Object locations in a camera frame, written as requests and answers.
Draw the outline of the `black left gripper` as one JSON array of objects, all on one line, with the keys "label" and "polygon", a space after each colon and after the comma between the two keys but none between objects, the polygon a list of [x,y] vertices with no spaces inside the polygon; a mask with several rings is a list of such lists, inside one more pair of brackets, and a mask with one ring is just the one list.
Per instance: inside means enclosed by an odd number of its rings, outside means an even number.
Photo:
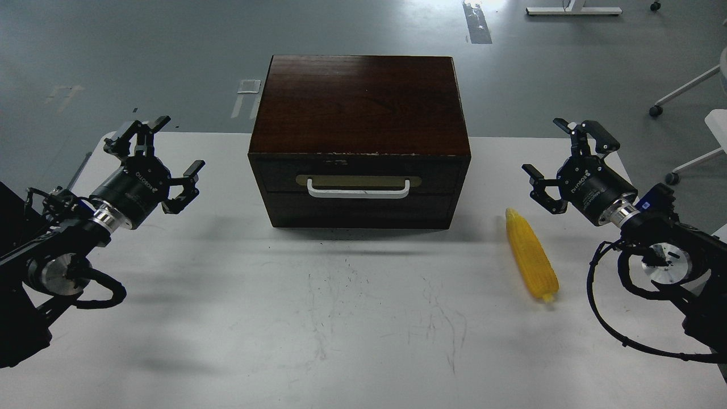
[{"label": "black left gripper", "polygon": [[[195,160],[180,178],[171,178],[169,169],[155,156],[154,137],[171,121],[168,115],[148,123],[134,120],[122,124],[110,138],[104,139],[104,152],[119,159],[117,168],[89,196],[93,202],[104,202],[122,213],[128,229],[136,229],[162,202],[166,214],[179,214],[199,194],[198,172],[205,161]],[[168,198],[169,186],[182,191]]]}]

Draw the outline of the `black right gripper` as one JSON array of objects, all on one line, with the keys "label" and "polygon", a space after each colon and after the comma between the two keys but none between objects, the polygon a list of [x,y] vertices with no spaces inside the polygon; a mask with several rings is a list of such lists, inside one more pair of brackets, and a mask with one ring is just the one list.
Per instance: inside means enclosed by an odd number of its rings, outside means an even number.
[{"label": "black right gripper", "polygon": [[[555,118],[553,123],[569,133],[571,156],[559,169],[557,179],[546,179],[534,165],[522,165],[530,178],[530,197],[551,214],[563,214],[569,202],[592,225],[605,225],[609,220],[603,213],[613,203],[619,199],[632,203],[638,194],[633,185],[603,161],[620,149],[620,142],[595,120],[568,123]],[[558,187],[561,198],[551,197],[546,191],[548,187]]]}]

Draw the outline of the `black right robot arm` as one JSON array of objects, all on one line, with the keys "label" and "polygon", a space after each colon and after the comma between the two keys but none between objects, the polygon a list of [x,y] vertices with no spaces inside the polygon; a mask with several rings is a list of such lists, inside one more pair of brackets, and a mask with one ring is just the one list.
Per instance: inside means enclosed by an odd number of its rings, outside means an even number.
[{"label": "black right robot arm", "polygon": [[[645,195],[612,170],[605,158],[620,143],[595,120],[553,122],[568,133],[571,155],[547,179],[533,165],[524,165],[532,185],[530,197],[553,214],[573,205],[595,226],[608,223],[620,230],[613,243],[601,243],[590,262],[587,297],[597,320],[624,347],[683,361],[724,364],[726,351],[726,246],[712,235],[681,223],[674,210],[674,191],[654,185]],[[593,295],[598,261],[618,249],[617,272],[630,293],[647,300],[670,301],[684,315],[683,329],[711,349],[709,354],[673,353],[629,339],[600,315]]]}]

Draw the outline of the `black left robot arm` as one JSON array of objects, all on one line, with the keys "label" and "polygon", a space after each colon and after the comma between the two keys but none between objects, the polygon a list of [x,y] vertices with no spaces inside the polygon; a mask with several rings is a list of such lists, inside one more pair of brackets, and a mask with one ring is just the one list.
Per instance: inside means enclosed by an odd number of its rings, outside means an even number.
[{"label": "black left robot arm", "polygon": [[112,308],[125,300],[124,285],[88,260],[119,228],[135,229],[161,205],[177,214],[198,196],[196,160],[179,178],[155,155],[154,137],[167,123],[131,121],[104,140],[119,168],[88,197],[57,187],[29,188],[21,199],[2,188],[2,367],[14,367],[49,346],[49,327],[70,307]]}]

